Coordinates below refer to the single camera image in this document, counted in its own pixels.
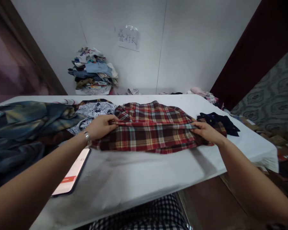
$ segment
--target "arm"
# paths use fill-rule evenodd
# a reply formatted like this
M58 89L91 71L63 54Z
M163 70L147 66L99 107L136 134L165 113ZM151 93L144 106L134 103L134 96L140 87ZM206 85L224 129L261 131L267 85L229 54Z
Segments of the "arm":
M86 131L92 139L102 138L116 128L110 120L118 118L101 115ZM81 132L0 187L0 229L30 228L85 146Z
M192 130L215 143L234 189L245 207L262 220L288 225L288 198L226 137L207 123L195 122Z

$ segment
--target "black and white checkered fabric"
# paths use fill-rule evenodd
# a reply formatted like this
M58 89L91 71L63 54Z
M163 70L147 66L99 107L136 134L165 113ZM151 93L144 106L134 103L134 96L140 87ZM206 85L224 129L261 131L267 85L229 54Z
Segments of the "black and white checkered fabric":
M132 209L97 220L89 224L88 229L187 230L188 228L175 195L170 194Z

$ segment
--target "white wall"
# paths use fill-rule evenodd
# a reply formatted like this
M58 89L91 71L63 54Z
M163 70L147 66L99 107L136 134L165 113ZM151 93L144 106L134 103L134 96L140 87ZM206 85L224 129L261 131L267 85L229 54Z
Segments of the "white wall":
M82 46L105 54L119 92L210 90L260 0L12 0L69 95L67 73ZM117 46L114 27L140 32L140 52Z
M260 0L168 0L157 93L209 91Z

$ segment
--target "forearm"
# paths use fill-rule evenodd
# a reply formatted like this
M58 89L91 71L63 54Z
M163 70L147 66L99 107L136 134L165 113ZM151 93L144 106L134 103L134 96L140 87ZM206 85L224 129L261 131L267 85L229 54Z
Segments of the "forearm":
M219 150L234 189L246 208L263 220L288 225L288 198L229 140Z
M80 133L0 187L0 229L28 229L85 146Z

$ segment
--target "right hand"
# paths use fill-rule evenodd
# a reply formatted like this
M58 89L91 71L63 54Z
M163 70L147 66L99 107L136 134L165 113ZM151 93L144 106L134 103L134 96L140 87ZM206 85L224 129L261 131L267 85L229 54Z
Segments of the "right hand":
M117 128L117 125L110 125L109 122L118 121L115 115L99 115L85 129L92 140L100 139Z
M196 121L193 122L192 125L198 127L198 129L191 129L193 133L200 135L207 141L210 141L216 144L217 146L223 145L227 141L226 137L224 137L222 134L220 134L206 122Z

